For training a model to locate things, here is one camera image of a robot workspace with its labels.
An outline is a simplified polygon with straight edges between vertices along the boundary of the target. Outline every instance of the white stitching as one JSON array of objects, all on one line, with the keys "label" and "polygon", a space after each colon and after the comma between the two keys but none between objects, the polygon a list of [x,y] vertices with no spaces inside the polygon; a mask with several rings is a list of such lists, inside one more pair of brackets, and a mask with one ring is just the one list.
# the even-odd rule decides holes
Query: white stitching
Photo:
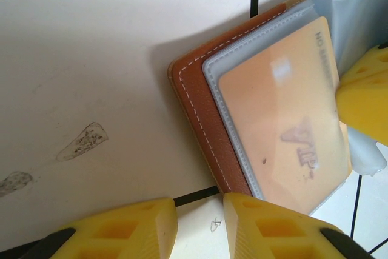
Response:
[{"label": "white stitching", "polygon": [[209,55],[209,54],[211,54],[212,52],[214,52],[216,49],[222,47],[222,46],[225,45],[225,44],[230,43],[231,40],[234,40],[234,39],[236,39],[236,38],[239,37],[239,36],[246,35],[248,32],[251,32],[252,30],[257,29],[259,26],[261,26],[261,25],[265,24],[266,22],[270,21],[271,19],[273,19],[273,18],[275,18],[275,17],[281,15],[283,12],[285,12],[285,10],[283,10],[282,12],[279,12],[277,15],[272,16],[271,18],[267,19],[266,21],[263,21],[262,23],[256,25],[256,27],[252,27],[251,29],[246,30],[244,33],[240,33],[238,36],[234,36],[232,39],[230,39],[230,40],[228,40],[228,41],[226,41],[226,42],[224,42],[224,43],[218,45],[218,46],[215,47],[214,49],[208,51],[206,54],[204,54],[204,55],[202,55],[202,56],[200,56],[200,57],[195,58],[194,61],[189,62],[189,63],[188,63],[185,67],[183,67],[183,68],[179,71],[179,73],[178,73],[178,75],[179,75],[179,81],[180,81],[180,83],[181,83],[181,85],[182,85],[182,88],[183,88],[183,90],[185,91],[187,98],[189,99],[190,105],[191,105],[191,107],[192,107],[192,109],[193,109],[193,111],[194,111],[194,114],[195,114],[195,116],[196,116],[196,119],[198,120],[198,123],[199,123],[199,126],[200,126],[201,130],[202,130],[202,133],[203,133],[204,136],[205,136],[206,143],[207,143],[207,145],[209,146],[210,151],[212,152],[212,155],[213,155],[213,157],[214,157],[214,160],[216,161],[216,164],[217,164],[217,166],[218,166],[218,169],[219,169],[219,171],[221,172],[221,175],[222,175],[222,177],[224,178],[224,181],[225,181],[226,186],[227,186],[227,188],[228,188],[229,191],[231,191],[232,189],[230,188],[230,185],[229,185],[228,181],[226,180],[226,177],[225,177],[225,175],[224,175],[224,171],[221,169],[221,166],[219,165],[218,159],[217,159],[217,157],[216,157],[216,155],[215,155],[215,153],[214,153],[214,151],[213,151],[213,147],[212,147],[212,145],[210,144],[209,139],[207,138],[205,129],[204,129],[204,127],[202,126],[201,120],[199,119],[199,116],[198,116],[198,113],[197,113],[197,111],[196,111],[196,109],[195,109],[195,106],[194,106],[194,104],[193,104],[193,102],[192,102],[192,100],[191,100],[191,98],[190,98],[189,93],[187,92],[186,86],[185,86],[184,83],[183,83],[183,79],[182,79],[182,77],[181,77],[181,74],[182,74],[182,72],[183,72],[186,68],[188,68],[189,66],[191,66],[194,62],[197,62],[199,59],[205,58],[206,55]]}]

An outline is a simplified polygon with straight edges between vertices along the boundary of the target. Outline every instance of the white tile floor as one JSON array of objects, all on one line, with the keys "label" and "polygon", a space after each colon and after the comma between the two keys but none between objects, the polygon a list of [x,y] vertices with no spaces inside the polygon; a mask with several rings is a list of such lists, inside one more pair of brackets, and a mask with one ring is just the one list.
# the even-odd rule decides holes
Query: white tile floor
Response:
[{"label": "white tile floor", "polygon": [[[373,178],[362,179],[354,239],[367,251],[388,238],[388,197],[384,188],[387,181],[388,169]],[[313,217],[334,224],[350,235],[357,184],[358,175],[353,172]],[[171,259],[230,258],[221,195],[186,204],[177,211],[179,231]],[[221,225],[212,232],[215,220]],[[372,255],[376,259],[388,258],[388,243]]]},{"label": "white tile floor", "polygon": [[[260,0],[260,10],[281,1]],[[166,71],[179,55],[245,21],[249,2],[3,0],[0,180],[14,171],[34,180],[0,199],[0,251],[90,213],[213,186]],[[109,140],[56,161],[92,121]],[[355,239],[367,249],[388,237],[387,173],[363,179]],[[349,234],[357,180],[352,174],[314,216]],[[228,258],[219,196],[178,212],[172,258]],[[222,223],[211,232],[214,220]],[[388,258],[388,246],[374,255]]]}]

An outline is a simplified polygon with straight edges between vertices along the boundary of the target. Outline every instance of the brown leather wallet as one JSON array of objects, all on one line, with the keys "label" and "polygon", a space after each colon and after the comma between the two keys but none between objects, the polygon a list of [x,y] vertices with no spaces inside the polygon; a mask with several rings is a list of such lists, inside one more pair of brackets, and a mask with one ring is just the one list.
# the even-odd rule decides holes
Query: brown leather wallet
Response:
[{"label": "brown leather wallet", "polygon": [[252,195],[208,87],[205,60],[303,0],[288,0],[172,62],[168,76],[222,193]]}]

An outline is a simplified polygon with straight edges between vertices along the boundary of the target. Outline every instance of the card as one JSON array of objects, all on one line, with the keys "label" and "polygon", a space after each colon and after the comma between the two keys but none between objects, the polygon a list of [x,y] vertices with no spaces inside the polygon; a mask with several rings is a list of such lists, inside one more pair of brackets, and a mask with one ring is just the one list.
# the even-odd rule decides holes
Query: card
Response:
[{"label": "card", "polygon": [[350,174],[338,72],[318,18],[225,73],[219,88],[264,199],[311,213]]}]

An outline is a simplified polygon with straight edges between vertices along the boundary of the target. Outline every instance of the card holder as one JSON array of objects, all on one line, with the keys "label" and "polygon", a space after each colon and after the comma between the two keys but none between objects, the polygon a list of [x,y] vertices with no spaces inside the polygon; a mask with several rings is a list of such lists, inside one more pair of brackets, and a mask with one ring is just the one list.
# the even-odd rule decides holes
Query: card holder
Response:
[{"label": "card holder", "polygon": [[[305,19],[307,22],[317,18],[317,16],[325,16],[329,20],[330,31],[333,33],[333,28],[335,28],[336,25],[338,26],[338,24],[334,24],[334,17],[330,13],[335,13],[335,11],[332,9],[323,10],[319,4],[324,1],[325,0],[288,0],[268,12],[248,20],[241,26],[218,36],[170,65],[170,82],[192,125],[200,148],[221,192],[239,192],[254,195],[247,182],[246,171],[244,173],[244,170],[240,166],[235,147],[233,147],[233,141],[229,138],[227,122],[220,114],[219,107],[215,102],[217,99],[217,89],[213,86],[214,84],[212,85],[212,79],[209,74],[211,73],[213,78],[216,78],[218,74],[226,71],[227,68],[216,68],[216,66],[214,66],[214,68],[211,69],[209,64],[212,62],[212,58],[216,58],[213,56],[224,50],[226,47],[238,47],[241,42],[247,41],[249,38],[251,39],[251,42],[253,42],[254,40],[252,40],[252,37],[255,34],[260,34],[263,30],[268,30],[273,27],[275,23],[279,23],[286,19],[288,19],[289,24],[295,25],[293,28],[287,27],[290,30],[290,33],[293,29],[295,30],[298,26],[303,25],[303,22],[298,25],[296,18],[292,18],[293,15],[297,14],[303,15],[304,17],[307,16]],[[384,8],[382,8],[374,15],[379,15],[379,17],[381,17],[384,11]],[[373,15],[368,17],[373,19],[373,21],[370,21],[370,24],[375,27],[378,18],[373,18]],[[281,33],[277,36],[272,35],[272,32],[274,31],[274,29],[270,29],[267,32],[269,38],[267,45],[271,45],[271,43],[274,43],[281,38]],[[255,52],[254,50],[250,51],[248,49],[246,51],[240,50],[238,52],[233,52],[233,58],[235,58],[237,62],[242,62],[264,49],[264,42],[262,45],[262,47],[258,46],[255,49]],[[365,47],[365,50],[367,50],[370,44],[369,42],[365,42],[363,43],[363,46]]]}]

